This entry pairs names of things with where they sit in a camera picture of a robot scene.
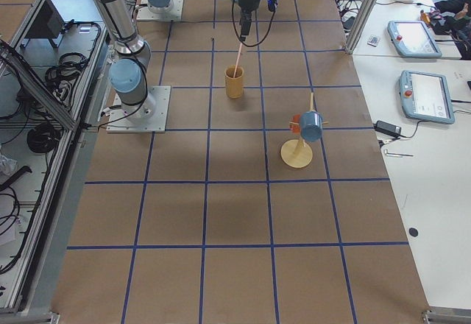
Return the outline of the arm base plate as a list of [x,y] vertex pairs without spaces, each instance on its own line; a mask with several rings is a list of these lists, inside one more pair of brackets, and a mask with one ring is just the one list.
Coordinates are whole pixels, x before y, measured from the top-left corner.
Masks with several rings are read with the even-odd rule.
[[164,133],[168,116],[171,97],[170,85],[149,86],[148,96],[139,110],[126,117],[126,113],[132,113],[130,106],[124,106],[111,110],[110,124],[106,125],[108,133]]
[[181,21],[184,0],[141,0],[137,7],[138,21]]

